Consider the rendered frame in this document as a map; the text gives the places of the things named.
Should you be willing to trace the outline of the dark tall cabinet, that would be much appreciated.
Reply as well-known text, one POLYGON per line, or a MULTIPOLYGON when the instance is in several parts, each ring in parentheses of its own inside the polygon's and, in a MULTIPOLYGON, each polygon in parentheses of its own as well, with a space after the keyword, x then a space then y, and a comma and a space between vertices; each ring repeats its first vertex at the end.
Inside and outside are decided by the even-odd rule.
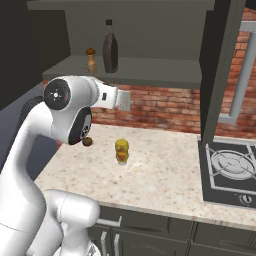
POLYGON ((70 55, 65 12, 29 10, 27 1, 0 0, 0 110, 70 55))

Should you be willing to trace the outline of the dark brown sauce bottle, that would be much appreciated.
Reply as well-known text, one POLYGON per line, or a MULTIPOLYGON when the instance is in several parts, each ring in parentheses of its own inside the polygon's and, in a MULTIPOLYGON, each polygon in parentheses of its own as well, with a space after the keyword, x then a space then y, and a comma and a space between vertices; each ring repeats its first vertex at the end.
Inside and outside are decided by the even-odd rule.
POLYGON ((105 21, 106 33, 103 43, 103 61, 107 73, 115 73, 118 69, 118 43, 113 32, 112 20, 105 21))

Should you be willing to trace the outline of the open grey wall cabinet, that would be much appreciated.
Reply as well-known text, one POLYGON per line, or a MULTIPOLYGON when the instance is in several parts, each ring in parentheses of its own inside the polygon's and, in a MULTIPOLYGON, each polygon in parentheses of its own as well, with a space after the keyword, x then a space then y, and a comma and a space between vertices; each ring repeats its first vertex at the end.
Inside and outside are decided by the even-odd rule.
POLYGON ((198 89, 206 14, 215 0, 32 0, 30 10, 65 13, 71 55, 43 73, 46 79, 86 73, 85 50, 96 50, 97 75, 107 82, 198 89), (118 70, 102 59, 105 21, 118 43, 118 70))

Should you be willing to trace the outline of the dark grey cupboard door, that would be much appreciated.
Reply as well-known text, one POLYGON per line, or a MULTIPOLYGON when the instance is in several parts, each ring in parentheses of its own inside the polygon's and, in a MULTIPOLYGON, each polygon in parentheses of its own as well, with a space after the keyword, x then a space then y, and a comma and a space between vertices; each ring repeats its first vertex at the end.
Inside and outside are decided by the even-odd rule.
POLYGON ((186 256, 187 242, 113 228, 119 256, 186 256))
POLYGON ((106 248, 108 256, 112 256, 112 246, 111 246, 111 236, 110 236, 110 229, 108 227, 102 225, 94 225, 88 229, 89 236, 92 242, 98 247, 102 254, 101 249, 101 234, 103 231, 107 232, 106 236, 106 248))

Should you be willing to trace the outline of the brown wooden pepper shaker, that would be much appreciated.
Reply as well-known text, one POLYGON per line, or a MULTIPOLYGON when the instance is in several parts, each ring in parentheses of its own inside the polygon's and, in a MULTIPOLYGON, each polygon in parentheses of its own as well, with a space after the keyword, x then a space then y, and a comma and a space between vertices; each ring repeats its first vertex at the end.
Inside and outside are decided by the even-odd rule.
POLYGON ((88 57, 88 63, 87 63, 88 73, 91 75, 96 75, 97 74, 97 66, 96 66, 96 62, 94 59, 95 50, 93 48, 87 48, 86 55, 88 57))

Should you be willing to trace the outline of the yellow condiment bottle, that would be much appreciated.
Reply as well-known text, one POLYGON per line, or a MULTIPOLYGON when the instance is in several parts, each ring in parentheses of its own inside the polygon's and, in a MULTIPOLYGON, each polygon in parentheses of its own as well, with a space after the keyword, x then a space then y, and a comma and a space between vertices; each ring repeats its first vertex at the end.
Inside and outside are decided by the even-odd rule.
POLYGON ((129 143, 126 139, 118 139, 115 142, 116 159, 119 164, 125 165, 129 158, 129 143))

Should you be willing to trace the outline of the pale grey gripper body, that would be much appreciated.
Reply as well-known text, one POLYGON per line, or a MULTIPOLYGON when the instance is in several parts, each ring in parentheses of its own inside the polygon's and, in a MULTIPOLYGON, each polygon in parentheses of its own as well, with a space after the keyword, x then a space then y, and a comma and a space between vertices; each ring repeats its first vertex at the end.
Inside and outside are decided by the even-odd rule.
POLYGON ((118 107, 121 111, 129 111, 130 110, 130 92, 118 90, 115 106, 118 107))

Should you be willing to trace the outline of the grey range hood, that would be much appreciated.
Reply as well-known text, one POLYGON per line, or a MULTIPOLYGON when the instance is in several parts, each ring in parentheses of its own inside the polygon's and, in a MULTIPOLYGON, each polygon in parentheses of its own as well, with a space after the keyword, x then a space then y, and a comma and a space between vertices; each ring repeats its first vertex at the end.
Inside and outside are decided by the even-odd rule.
POLYGON ((249 40, 238 78, 238 83, 236 85, 234 97, 232 100, 230 112, 228 114, 220 113, 218 119, 219 123, 236 123, 253 69, 254 60, 256 59, 256 21, 242 21, 240 25, 240 31, 249 32, 249 40))

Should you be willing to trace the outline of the dark grey drawer front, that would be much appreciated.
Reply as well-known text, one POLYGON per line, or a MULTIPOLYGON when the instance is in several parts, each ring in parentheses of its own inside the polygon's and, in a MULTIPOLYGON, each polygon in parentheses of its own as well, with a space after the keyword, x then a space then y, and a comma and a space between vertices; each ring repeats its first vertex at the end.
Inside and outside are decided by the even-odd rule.
POLYGON ((179 239, 186 239, 191 228, 191 222, 188 220, 107 206, 101 207, 100 217, 111 221, 118 221, 122 218, 122 228, 157 232, 179 239))
POLYGON ((193 241, 217 248, 256 251, 256 231, 198 223, 193 241))

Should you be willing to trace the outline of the black gas hob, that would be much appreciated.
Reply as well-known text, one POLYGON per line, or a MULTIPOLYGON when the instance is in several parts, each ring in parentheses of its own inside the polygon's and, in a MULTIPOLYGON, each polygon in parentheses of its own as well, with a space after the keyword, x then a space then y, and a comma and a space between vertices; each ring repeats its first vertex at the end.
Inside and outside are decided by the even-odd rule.
POLYGON ((198 151, 205 202, 256 209, 256 141, 215 138, 198 151), (243 205, 239 196, 252 198, 243 205))

